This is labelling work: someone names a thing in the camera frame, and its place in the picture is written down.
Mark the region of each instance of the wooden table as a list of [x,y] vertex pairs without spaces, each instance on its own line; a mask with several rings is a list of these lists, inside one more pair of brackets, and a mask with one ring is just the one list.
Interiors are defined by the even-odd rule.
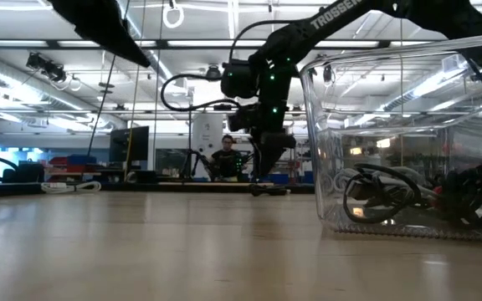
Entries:
[[0,301],[482,300],[482,243],[321,228],[314,196],[0,198]]

